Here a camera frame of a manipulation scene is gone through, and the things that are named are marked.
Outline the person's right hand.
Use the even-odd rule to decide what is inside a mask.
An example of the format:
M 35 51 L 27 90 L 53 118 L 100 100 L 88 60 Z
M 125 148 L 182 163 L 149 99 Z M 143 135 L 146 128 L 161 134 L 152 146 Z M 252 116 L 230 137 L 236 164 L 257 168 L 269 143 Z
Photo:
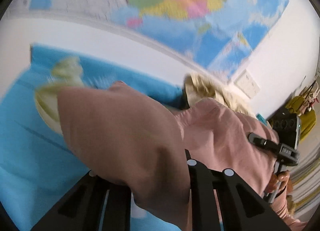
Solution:
M 282 171 L 279 174 L 273 174 L 265 189 L 265 193 L 272 193 L 278 188 L 278 193 L 287 190 L 288 193 L 292 193 L 293 185 L 290 179 L 290 172 L 288 170 Z

